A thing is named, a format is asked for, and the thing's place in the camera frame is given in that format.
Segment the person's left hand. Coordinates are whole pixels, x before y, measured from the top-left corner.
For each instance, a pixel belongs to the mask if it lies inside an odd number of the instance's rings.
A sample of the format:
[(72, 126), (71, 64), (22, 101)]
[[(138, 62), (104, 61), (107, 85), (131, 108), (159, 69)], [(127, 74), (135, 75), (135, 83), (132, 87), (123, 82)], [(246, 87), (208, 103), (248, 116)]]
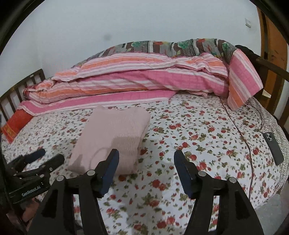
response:
[(35, 216), (37, 209), (40, 205), (40, 201), (37, 198), (30, 199), (21, 204), (23, 209), (22, 220), (28, 222)]

